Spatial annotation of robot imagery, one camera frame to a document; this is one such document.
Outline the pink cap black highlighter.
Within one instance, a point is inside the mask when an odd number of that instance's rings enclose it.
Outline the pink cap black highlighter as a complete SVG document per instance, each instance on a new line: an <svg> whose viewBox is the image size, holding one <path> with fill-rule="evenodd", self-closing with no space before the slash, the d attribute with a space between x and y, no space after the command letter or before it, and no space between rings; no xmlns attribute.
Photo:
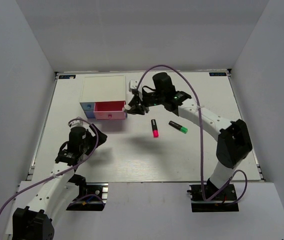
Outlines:
<svg viewBox="0 0 284 240"><path fill-rule="evenodd" d="M154 138L158 138L159 137L159 131L158 131L158 126L157 126L157 122L155 119L151 120L151 128L152 128L152 134Z"/></svg>

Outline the pink drawer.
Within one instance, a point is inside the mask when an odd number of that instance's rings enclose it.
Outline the pink drawer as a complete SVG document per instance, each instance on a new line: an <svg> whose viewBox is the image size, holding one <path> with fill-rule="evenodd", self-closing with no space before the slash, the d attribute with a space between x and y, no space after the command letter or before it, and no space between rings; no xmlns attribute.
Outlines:
<svg viewBox="0 0 284 240"><path fill-rule="evenodd" d="M124 120L127 114L123 111L125 101L96 102L94 116L97 120Z"/></svg>

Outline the light blue drawer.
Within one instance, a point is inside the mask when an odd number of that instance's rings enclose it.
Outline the light blue drawer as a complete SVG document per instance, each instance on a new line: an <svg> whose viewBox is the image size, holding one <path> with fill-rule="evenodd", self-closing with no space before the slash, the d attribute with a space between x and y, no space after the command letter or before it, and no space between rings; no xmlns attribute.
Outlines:
<svg viewBox="0 0 284 240"><path fill-rule="evenodd" d="M95 114L94 114L95 103L94 102L81 102L80 106L87 119L95 118Z"/></svg>

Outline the green cap black highlighter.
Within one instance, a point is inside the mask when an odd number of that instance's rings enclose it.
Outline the green cap black highlighter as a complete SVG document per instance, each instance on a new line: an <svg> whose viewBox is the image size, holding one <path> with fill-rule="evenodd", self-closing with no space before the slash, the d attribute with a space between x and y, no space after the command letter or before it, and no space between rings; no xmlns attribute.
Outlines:
<svg viewBox="0 0 284 240"><path fill-rule="evenodd" d="M174 129L186 134L188 132L188 129L174 121L169 121L168 123L171 127L173 127Z"/></svg>

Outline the pink eraser with white core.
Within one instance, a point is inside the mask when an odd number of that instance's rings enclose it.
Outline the pink eraser with white core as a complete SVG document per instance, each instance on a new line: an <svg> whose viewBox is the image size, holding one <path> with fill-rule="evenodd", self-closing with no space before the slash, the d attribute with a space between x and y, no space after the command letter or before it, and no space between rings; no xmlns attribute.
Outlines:
<svg viewBox="0 0 284 240"><path fill-rule="evenodd" d="M123 106L123 108L122 108L122 110L124 111L124 112L128 112L129 110L131 110L132 109L132 107L131 106L129 106L129 105L124 105Z"/></svg>

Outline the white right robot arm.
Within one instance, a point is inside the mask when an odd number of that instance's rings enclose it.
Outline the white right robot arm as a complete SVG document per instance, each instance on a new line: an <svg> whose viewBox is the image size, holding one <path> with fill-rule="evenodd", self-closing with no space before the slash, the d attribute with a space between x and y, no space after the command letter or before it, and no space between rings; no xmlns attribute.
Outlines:
<svg viewBox="0 0 284 240"><path fill-rule="evenodd" d="M217 142L217 164L206 185L208 195L220 199L238 165L253 149L246 123L241 119L223 118L200 106L190 94L176 90L166 72L155 74L152 80L154 88L145 85L138 89L136 80L129 82L132 99L123 111L130 115L145 115L150 107L162 105L168 112L192 122L213 137Z"/></svg>

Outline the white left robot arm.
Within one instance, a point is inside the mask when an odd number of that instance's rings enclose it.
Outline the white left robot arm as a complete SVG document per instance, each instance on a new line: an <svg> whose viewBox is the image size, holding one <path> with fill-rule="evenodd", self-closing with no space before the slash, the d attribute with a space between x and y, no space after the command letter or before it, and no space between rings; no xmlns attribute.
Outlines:
<svg viewBox="0 0 284 240"><path fill-rule="evenodd" d="M69 207L91 198L104 204L99 195L89 192L86 178L76 173L107 140L94 124L86 128L84 123L80 118L69 121L68 140L60 146L49 177L35 183L40 187L36 195L12 215L12 239L51 240L57 220Z"/></svg>

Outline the white drawer cabinet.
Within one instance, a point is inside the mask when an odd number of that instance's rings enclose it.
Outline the white drawer cabinet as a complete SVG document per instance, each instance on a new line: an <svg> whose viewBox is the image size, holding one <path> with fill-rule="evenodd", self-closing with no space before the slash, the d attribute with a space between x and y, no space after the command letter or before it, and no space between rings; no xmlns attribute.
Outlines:
<svg viewBox="0 0 284 240"><path fill-rule="evenodd" d="M126 77L124 75L85 77L81 102L116 102L126 100Z"/></svg>

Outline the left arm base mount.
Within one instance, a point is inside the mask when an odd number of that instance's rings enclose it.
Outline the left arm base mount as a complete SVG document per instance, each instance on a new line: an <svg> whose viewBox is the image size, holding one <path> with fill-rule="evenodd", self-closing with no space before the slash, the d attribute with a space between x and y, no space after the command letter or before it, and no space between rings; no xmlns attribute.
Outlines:
<svg viewBox="0 0 284 240"><path fill-rule="evenodd" d="M83 195L77 197L66 209L76 212L101 212L108 198L108 183L87 183Z"/></svg>

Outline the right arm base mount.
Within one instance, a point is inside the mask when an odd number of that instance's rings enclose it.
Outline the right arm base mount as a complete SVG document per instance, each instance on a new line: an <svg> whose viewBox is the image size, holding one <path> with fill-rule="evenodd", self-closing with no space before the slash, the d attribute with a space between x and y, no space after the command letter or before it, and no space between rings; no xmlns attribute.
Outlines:
<svg viewBox="0 0 284 240"><path fill-rule="evenodd" d="M228 213L238 212L236 190L233 184L229 184L222 192L215 196L211 201L204 201L200 184L189 186L186 191L190 196L191 210L193 213Z"/></svg>

